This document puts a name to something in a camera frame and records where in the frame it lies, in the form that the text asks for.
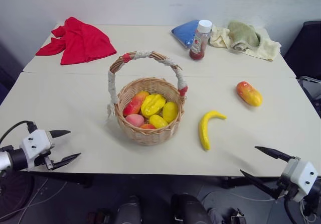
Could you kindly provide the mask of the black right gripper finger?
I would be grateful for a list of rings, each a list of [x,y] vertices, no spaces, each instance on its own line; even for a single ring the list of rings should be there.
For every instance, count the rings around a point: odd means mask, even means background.
[[[261,181],[259,178],[243,171],[240,169],[240,172],[244,175],[244,177],[254,186],[256,186],[257,188],[259,188],[260,190],[262,190],[263,192],[265,192],[266,194],[268,194],[269,196],[271,196],[273,199],[278,199],[280,196],[280,189],[279,188],[269,188],[268,186],[266,186],[263,181]]]
[[[281,159],[285,162],[289,162],[291,159],[296,159],[299,160],[299,157],[295,157],[295,156],[290,156],[286,153],[283,153],[277,149],[273,149],[273,148],[267,148],[267,147],[263,147],[263,146],[255,146],[256,149],[258,149],[259,151],[263,152],[264,154],[274,158],[274,159]]]

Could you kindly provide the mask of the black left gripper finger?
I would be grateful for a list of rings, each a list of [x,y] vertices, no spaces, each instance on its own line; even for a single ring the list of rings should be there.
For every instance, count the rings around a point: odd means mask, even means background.
[[[61,167],[65,166],[65,165],[68,165],[73,160],[75,160],[80,154],[81,153],[73,154],[73,155],[70,155],[70,156],[67,156],[67,157],[63,158],[60,162],[53,163],[52,170],[56,170],[56,169],[61,168]]]
[[[69,130],[51,130],[49,134],[52,138],[61,137],[63,135],[71,133]]]

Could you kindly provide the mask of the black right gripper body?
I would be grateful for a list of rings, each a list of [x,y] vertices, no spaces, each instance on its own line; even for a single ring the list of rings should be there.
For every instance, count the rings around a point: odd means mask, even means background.
[[[298,185],[291,182],[290,177],[287,175],[282,174],[276,184],[277,198],[280,198],[283,195],[286,199],[294,199],[299,192]]]

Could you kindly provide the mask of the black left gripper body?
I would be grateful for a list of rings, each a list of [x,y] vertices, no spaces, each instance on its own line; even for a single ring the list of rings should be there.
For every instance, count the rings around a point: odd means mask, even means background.
[[[54,162],[49,158],[51,155],[51,149],[54,148],[55,143],[51,137],[48,137],[48,142],[43,145],[44,149],[35,158],[35,166],[45,165],[48,170],[52,170]]]

